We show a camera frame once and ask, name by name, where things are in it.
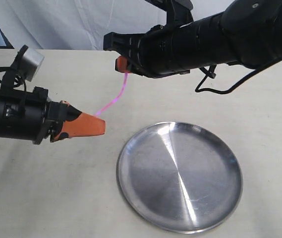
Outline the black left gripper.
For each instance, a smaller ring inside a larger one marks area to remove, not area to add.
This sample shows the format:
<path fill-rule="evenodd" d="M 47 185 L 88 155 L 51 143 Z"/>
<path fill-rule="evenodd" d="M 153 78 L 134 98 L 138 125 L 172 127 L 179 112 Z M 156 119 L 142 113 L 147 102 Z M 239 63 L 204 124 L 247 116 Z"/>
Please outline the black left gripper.
<path fill-rule="evenodd" d="M 48 90 L 35 87 L 32 92 L 0 90 L 0 137 L 40 144 L 74 137 L 104 135 L 106 122 L 84 113 L 67 101 L 49 100 Z"/>

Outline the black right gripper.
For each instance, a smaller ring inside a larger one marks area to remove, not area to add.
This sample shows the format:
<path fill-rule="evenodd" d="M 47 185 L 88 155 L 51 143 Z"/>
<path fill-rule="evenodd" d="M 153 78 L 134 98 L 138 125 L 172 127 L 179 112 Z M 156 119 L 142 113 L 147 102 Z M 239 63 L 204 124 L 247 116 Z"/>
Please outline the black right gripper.
<path fill-rule="evenodd" d="M 115 60 L 117 72 L 148 78 L 190 73 L 189 69 L 183 69 L 176 62 L 172 52 L 172 31 L 162 25 L 156 25 L 146 33 L 110 32 L 104 36 L 103 50 L 119 53 Z"/>

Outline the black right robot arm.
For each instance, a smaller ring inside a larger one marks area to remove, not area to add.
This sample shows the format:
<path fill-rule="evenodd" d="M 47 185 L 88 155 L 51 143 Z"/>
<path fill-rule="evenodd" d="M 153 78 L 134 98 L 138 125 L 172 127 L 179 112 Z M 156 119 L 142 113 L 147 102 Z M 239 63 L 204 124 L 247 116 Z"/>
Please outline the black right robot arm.
<path fill-rule="evenodd" d="M 225 11 L 194 20 L 188 0 L 153 0 L 167 14 L 165 25 L 146 33 L 104 36 L 115 51 L 116 70 L 163 78 L 218 64 L 258 69 L 282 59 L 282 0 L 236 0 Z"/>

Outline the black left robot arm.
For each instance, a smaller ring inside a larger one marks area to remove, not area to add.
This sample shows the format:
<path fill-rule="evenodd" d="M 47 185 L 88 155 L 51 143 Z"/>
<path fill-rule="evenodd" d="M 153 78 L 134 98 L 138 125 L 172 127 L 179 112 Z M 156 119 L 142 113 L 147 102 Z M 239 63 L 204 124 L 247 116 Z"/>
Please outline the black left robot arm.
<path fill-rule="evenodd" d="M 104 120 L 86 114 L 66 101 L 54 102 L 48 90 L 35 87 L 24 93 L 0 90 L 0 138 L 32 141 L 39 145 L 50 138 L 56 142 L 74 137 L 105 134 Z"/>

